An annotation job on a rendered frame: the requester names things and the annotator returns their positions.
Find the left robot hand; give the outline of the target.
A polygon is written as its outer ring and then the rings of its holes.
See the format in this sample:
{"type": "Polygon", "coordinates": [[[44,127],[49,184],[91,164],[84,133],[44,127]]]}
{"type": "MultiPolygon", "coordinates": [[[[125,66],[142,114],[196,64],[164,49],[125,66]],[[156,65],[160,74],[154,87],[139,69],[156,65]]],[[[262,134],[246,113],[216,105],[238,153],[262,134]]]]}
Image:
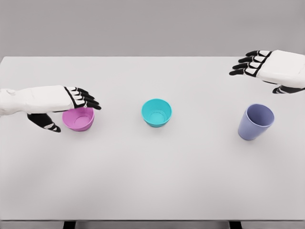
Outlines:
{"type": "Polygon", "coordinates": [[[33,87],[29,92],[25,106],[27,118],[35,125],[56,133],[60,133],[61,129],[48,116],[49,112],[60,113],[81,107],[101,110],[99,102],[88,91],[79,87],[33,87]]]}

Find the lavender cup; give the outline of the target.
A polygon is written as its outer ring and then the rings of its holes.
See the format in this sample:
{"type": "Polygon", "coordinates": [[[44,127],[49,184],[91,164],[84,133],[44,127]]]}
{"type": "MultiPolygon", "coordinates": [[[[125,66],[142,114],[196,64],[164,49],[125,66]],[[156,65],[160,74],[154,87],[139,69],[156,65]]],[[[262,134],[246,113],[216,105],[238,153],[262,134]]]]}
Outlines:
{"type": "Polygon", "coordinates": [[[264,133],[275,121],[274,113],[263,104],[252,104],[245,110],[238,128],[244,140],[254,140],[264,133]]]}

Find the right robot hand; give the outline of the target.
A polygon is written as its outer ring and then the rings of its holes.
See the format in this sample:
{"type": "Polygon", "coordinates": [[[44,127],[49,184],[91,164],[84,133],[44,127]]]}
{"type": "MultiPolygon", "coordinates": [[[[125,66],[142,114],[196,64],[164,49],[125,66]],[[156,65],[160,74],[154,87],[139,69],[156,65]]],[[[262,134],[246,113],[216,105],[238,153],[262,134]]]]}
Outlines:
{"type": "Polygon", "coordinates": [[[274,94],[294,94],[305,91],[305,55],[282,50],[251,51],[238,60],[229,74],[275,84],[274,94]]]}

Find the pink bowl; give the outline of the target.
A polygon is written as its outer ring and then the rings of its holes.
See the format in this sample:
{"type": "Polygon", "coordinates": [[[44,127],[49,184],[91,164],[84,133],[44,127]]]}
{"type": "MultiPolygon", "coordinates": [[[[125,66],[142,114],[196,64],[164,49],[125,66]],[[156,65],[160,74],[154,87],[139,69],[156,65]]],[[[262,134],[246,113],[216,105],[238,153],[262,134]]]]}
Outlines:
{"type": "Polygon", "coordinates": [[[70,109],[62,113],[65,126],[77,132],[88,130],[93,124],[94,117],[94,110],[89,107],[70,109]]]}

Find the teal bowl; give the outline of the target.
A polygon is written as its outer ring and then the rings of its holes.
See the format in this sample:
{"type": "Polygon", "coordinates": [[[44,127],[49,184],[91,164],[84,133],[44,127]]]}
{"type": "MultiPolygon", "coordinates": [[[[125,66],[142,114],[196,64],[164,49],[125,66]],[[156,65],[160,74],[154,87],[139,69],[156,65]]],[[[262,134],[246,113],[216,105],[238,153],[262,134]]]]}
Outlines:
{"type": "Polygon", "coordinates": [[[171,105],[160,98],[146,101],[141,108],[143,120],[151,127],[164,126],[172,117],[171,105]]]}

